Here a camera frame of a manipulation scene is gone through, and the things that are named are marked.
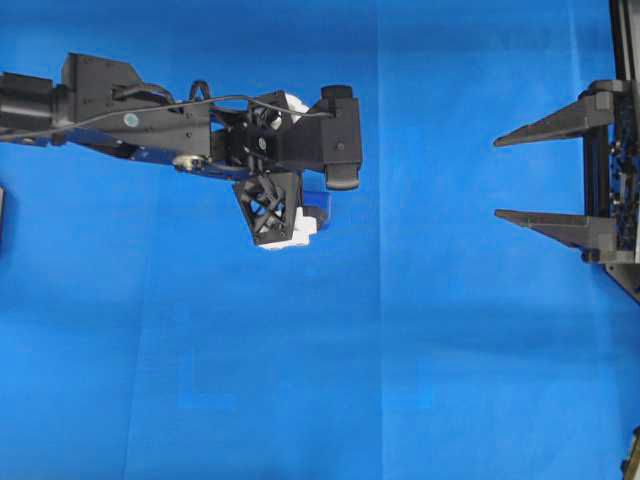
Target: cable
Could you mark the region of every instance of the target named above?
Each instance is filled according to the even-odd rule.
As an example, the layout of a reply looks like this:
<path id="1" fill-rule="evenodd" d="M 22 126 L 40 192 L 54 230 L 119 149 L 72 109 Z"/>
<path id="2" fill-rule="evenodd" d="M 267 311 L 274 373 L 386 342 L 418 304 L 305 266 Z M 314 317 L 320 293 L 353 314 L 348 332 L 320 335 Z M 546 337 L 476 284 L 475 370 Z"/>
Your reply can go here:
<path id="1" fill-rule="evenodd" d="M 114 92 L 113 98 L 116 100 L 122 100 L 140 92 L 157 94 L 167 100 L 168 103 L 176 103 L 169 90 L 160 85 L 156 85 L 155 83 L 138 83 L 136 85 L 117 90 Z"/>
<path id="2" fill-rule="evenodd" d="M 299 115 L 301 117 L 333 117 L 331 113 L 328 112 L 311 112 L 311 113 L 302 113 L 296 112 L 295 110 L 291 110 L 284 107 L 278 107 L 276 105 L 270 105 L 266 102 L 262 102 L 260 100 L 256 100 L 253 97 L 249 97 L 248 95 L 221 95 L 218 97 L 211 97 L 205 100 L 194 100 L 190 102 L 182 102 L 182 103 L 171 103 L 168 105 L 159 105 L 157 107 L 141 107 L 141 108 L 133 108 L 128 110 L 118 110 L 115 112 L 102 113 L 100 115 L 96 115 L 91 118 L 87 118 L 86 120 L 82 120 L 80 122 L 71 123 L 69 125 L 65 125 L 64 127 L 50 128 L 47 130 L 38 130 L 35 132 L 26 132 L 26 133 L 11 133 L 8 135 L 0 135 L 0 142 L 9 142 L 11 140 L 18 140 L 20 138 L 28 138 L 28 137 L 46 137 L 49 135 L 54 135 L 56 133 L 66 132 L 67 130 L 73 130 L 74 128 L 81 128 L 87 125 L 91 125 L 93 123 L 100 122 L 107 118 L 116 117 L 118 115 L 126 114 L 126 113 L 146 113 L 146 112 L 158 112 L 162 110 L 171 110 L 174 108 L 183 108 L 190 107 L 194 105 L 206 105 L 213 102 L 226 102 L 230 100 L 243 100 L 247 103 L 254 103 L 256 105 L 260 105 L 265 108 L 270 108 L 271 110 L 277 110 L 279 112 L 288 113 L 290 115 Z"/>

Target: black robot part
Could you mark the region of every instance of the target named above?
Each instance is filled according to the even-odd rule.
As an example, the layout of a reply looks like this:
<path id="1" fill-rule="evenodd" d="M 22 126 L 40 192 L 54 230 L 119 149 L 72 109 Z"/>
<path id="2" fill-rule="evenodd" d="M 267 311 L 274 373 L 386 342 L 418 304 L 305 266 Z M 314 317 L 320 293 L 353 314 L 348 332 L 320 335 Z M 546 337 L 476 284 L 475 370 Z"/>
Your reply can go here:
<path id="1" fill-rule="evenodd" d="M 247 108 L 220 105 L 228 100 L 246 101 Z M 176 102 L 128 63 L 79 54 L 68 56 L 59 85 L 0 76 L 0 141 L 39 147 L 71 142 L 232 181 L 257 245 L 292 238 L 297 209 L 305 207 L 305 170 L 324 174 L 330 190 L 351 190 L 359 186 L 362 165 L 359 104 L 351 87 L 324 87 L 307 112 L 290 109 L 283 91 L 212 97 L 203 80 L 193 83 L 188 101 Z M 256 208 L 256 202 L 269 208 Z"/>
<path id="2" fill-rule="evenodd" d="M 593 82 L 576 102 L 494 142 L 582 138 L 584 215 L 496 215 L 580 249 L 640 302 L 640 0 L 611 0 L 610 12 L 617 78 Z"/>

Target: blue cloth background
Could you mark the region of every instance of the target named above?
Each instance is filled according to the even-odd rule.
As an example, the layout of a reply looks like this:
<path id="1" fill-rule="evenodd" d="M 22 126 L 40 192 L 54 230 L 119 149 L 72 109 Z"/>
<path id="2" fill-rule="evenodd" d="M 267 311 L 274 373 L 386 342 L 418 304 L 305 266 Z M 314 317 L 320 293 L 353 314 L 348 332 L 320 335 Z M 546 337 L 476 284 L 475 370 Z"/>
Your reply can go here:
<path id="1" fill-rule="evenodd" d="M 0 145 L 0 479 L 616 478 L 638 306 L 492 214 L 581 211 L 580 142 L 491 141 L 614 75 L 606 4 L 0 5 L 0 70 L 352 84 L 366 162 L 328 231 L 266 253 L 225 183 Z"/>

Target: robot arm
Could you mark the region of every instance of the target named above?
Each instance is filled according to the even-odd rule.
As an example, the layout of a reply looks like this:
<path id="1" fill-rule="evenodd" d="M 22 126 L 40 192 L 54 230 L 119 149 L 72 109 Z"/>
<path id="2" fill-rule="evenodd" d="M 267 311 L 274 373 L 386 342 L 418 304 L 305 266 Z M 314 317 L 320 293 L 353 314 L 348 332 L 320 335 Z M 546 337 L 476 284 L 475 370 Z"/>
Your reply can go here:
<path id="1" fill-rule="evenodd" d="M 228 100 L 246 101 L 247 108 L 219 105 Z M 324 219 L 324 212 L 305 208 L 305 170 L 324 174 L 330 190 L 351 190 L 362 164 L 359 106 L 350 87 L 325 87 L 308 108 L 283 91 L 211 97 L 198 80 L 189 100 L 176 102 L 127 63 L 79 54 L 68 56 L 57 86 L 0 76 L 0 142 L 71 142 L 231 181 L 254 243 L 276 248 L 308 243 Z"/>

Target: blue fabric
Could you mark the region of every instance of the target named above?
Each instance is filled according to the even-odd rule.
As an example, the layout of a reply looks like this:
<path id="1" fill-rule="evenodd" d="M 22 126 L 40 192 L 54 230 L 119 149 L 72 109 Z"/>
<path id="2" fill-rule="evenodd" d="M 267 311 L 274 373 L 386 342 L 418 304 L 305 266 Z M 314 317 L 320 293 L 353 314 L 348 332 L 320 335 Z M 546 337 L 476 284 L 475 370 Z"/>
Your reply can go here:
<path id="1" fill-rule="evenodd" d="M 613 76 L 605 4 L 0 5 L 0 70 L 351 84 L 366 162 L 331 228 L 268 253 L 223 182 L 1 145 L 0 479 L 617 475 L 638 307 L 492 215 L 580 212 L 579 142 L 491 141 Z"/>

